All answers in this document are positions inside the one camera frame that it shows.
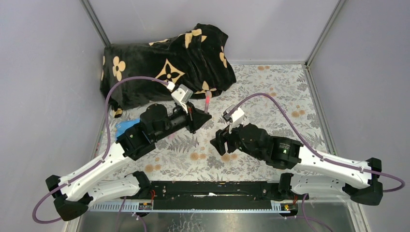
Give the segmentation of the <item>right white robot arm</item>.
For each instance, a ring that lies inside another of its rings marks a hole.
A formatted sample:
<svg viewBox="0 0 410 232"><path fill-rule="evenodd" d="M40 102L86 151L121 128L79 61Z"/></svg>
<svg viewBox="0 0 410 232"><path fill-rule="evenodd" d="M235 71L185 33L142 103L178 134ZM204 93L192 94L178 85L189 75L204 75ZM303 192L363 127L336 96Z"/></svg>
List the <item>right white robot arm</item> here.
<svg viewBox="0 0 410 232"><path fill-rule="evenodd" d="M239 150L268 166L284 170L277 192L280 199L302 198L305 194L348 196L364 205L379 205L383 186L379 175L381 160L350 160L320 152L320 157L297 140L273 136L253 124L218 130L210 140L220 155Z"/></svg>

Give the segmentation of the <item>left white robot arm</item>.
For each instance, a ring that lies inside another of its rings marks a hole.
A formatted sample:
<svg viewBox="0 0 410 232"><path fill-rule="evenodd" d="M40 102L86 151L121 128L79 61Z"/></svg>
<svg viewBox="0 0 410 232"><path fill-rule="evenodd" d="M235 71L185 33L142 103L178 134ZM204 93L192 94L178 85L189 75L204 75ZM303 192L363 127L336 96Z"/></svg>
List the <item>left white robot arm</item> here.
<svg viewBox="0 0 410 232"><path fill-rule="evenodd" d="M151 185L142 171L136 171L117 181L102 179L126 164L137 161L156 148L159 140L186 128L195 133L212 118L211 114L187 104L187 111L176 106L169 114L162 104L152 104L129 127L108 151L66 176L51 175L46 185L54 198L54 206L64 221L73 220L99 202L119 197L149 195Z"/></svg>

